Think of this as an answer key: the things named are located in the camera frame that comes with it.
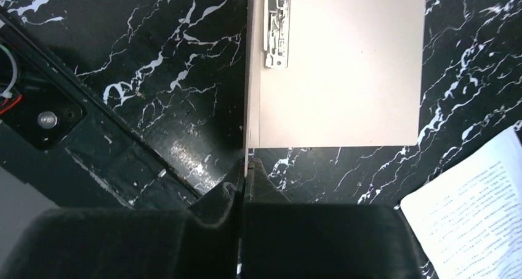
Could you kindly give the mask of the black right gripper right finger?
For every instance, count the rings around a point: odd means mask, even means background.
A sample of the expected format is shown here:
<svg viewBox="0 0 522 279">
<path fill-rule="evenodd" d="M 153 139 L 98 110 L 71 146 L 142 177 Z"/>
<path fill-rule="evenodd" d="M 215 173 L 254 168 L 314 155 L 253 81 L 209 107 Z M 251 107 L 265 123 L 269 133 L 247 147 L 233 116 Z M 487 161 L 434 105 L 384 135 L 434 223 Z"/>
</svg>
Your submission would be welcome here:
<svg viewBox="0 0 522 279">
<path fill-rule="evenodd" d="M 393 208 L 293 203 L 258 159 L 245 177 L 242 278 L 420 278 L 418 250 Z"/>
</svg>

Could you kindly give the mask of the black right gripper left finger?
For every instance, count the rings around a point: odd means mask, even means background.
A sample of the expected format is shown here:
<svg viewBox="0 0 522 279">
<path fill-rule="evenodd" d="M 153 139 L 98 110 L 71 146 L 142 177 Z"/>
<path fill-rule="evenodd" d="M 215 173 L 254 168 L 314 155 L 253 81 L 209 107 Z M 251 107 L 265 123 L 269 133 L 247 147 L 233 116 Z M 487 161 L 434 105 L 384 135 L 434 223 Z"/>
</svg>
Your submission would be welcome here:
<svg viewBox="0 0 522 279">
<path fill-rule="evenodd" d="M 185 209 L 50 209 L 25 229 L 2 278 L 234 278 L 244 166 Z"/>
</svg>

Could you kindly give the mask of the beige paper folder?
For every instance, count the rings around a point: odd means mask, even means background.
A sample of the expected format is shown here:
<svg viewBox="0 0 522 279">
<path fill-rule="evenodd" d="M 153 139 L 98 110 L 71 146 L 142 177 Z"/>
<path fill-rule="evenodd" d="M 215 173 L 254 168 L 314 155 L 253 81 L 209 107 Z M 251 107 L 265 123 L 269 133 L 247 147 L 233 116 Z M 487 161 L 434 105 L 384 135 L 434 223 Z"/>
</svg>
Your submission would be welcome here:
<svg viewBox="0 0 522 279">
<path fill-rule="evenodd" d="M 289 59 L 265 67 L 247 1 L 244 151 L 415 145 L 426 0 L 291 0 Z"/>
</svg>

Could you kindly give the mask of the printed white paper sheet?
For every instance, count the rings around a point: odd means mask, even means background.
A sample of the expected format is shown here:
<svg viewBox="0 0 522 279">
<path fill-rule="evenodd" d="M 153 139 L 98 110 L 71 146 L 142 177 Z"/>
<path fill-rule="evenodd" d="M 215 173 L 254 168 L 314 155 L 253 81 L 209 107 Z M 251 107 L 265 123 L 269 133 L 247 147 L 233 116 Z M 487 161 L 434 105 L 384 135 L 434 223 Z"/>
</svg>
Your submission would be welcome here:
<svg viewBox="0 0 522 279">
<path fill-rule="evenodd" d="M 521 277 L 521 142 L 513 127 L 400 203 L 440 278 Z"/>
</svg>

